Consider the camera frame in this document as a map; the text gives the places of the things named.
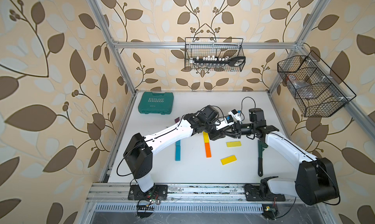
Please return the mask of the yellow long block bottom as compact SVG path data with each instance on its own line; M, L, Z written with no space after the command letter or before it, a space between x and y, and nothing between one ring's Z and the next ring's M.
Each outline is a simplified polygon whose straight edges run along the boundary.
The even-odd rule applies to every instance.
M220 161L221 161L222 165L227 165L229 163L237 161L237 158L236 158L235 155L231 155L231 156L228 156L228 157L225 157L225 158L221 159Z

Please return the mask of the long yellow block diagonal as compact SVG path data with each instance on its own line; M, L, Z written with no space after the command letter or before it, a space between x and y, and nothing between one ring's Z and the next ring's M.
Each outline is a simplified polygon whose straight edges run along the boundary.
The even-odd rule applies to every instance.
M209 143L210 142L210 138L209 138L208 133L203 132L203 137L204 137L204 143Z

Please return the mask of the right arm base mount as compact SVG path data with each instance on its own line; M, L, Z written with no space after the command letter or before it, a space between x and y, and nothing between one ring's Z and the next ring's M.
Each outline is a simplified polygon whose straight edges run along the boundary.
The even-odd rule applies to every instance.
M277 176L261 179L259 184L246 184L244 191L248 202L285 202L286 198L282 194L274 194L268 187L267 182Z

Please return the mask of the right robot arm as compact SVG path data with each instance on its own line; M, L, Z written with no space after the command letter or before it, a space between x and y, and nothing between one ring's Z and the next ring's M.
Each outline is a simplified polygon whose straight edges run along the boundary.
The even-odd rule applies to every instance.
M299 198L307 205L341 198L334 166L329 159L318 158L279 134L279 129L267 124L262 109L250 109L249 116L248 124L242 123L240 113L236 111L225 116L224 121L231 127L226 136L257 138L276 150L297 170L295 179L281 179L278 176L262 179L259 185L262 198L288 195Z

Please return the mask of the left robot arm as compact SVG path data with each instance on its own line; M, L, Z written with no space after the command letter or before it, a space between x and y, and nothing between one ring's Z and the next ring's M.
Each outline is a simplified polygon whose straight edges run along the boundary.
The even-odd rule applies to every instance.
M224 138L227 135L225 130L240 121L241 116L237 110L219 117L219 112L208 105L195 113L183 115L178 123L158 133L133 135L123 154L123 161L127 163L140 190L147 193L155 186L150 175L153 155L177 141L202 132L206 132L212 141Z

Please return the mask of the orange rectangular block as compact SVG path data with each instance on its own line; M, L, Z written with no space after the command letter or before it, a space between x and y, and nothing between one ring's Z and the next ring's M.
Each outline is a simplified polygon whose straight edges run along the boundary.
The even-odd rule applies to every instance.
M211 147L210 147L210 143L209 142L205 143L205 152L206 152L206 157L207 158L211 158L212 157Z

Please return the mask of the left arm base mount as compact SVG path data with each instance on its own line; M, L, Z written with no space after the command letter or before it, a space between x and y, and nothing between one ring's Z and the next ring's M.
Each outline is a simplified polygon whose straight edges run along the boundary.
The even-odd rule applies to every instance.
M128 200L130 201L150 201L150 200L161 200L167 199L168 186L155 184L149 191L143 192L139 185L131 185Z

